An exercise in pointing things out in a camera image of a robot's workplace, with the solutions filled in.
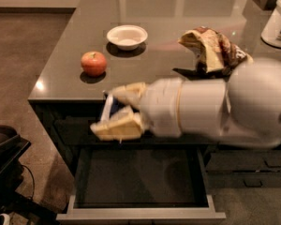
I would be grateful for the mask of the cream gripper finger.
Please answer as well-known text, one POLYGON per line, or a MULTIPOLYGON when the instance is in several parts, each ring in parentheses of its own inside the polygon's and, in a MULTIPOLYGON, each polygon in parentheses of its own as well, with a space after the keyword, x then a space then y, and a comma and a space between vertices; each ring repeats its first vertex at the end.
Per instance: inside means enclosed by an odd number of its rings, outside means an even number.
POLYGON ((93 123, 90 129, 101 141, 125 141, 138 139, 146 126, 139 112, 125 106, 110 119, 93 123))
POLYGON ((147 84, 145 82, 135 82, 111 89, 111 95, 119 102, 138 110, 142 94, 146 88, 147 84))

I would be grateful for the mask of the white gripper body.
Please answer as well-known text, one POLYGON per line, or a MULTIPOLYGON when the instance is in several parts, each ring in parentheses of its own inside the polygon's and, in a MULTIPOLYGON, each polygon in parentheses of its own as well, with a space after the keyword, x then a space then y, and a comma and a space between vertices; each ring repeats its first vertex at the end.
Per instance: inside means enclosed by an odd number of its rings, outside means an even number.
POLYGON ((177 138, 182 134, 177 115, 182 84, 180 78, 161 79, 149 84, 141 96, 140 113, 157 137, 177 138))

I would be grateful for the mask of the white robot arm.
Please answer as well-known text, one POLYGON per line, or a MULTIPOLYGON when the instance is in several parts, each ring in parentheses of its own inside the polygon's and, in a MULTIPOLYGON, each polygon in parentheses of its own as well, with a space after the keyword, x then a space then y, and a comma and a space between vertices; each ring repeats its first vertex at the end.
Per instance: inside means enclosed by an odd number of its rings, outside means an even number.
POLYGON ((281 62, 243 62, 229 78, 185 81, 161 79, 116 87, 108 99, 124 108, 90 126, 101 141, 199 134, 243 148, 281 144, 281 62))

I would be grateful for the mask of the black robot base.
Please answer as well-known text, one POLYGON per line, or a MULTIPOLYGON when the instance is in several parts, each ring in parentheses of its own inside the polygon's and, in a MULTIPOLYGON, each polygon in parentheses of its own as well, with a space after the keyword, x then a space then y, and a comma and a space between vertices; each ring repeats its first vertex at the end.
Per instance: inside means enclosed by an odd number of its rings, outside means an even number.
POLYGON ((60 225, 53 211, 16 191, 23 180, 19 158, 30 145, 15 128, 0 125, 0 225, 11 225, 8 212, 33 218, 35 225, 60 225))

